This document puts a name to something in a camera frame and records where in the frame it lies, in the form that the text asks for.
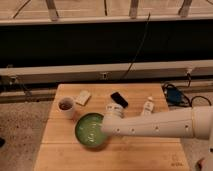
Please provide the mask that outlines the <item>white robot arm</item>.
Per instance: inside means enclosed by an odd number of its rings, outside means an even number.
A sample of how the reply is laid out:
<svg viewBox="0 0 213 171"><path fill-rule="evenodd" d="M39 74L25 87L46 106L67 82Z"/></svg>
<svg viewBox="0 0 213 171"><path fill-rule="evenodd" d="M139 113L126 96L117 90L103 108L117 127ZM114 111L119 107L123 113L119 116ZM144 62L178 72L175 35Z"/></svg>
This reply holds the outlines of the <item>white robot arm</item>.
<svg viewBox="0 0 213 171"><path fill-rule="evenodd" d="M213 171L213 106L188 107L122 118L108 110L101 130L108 135L208 140L201 171Z"/></svg>

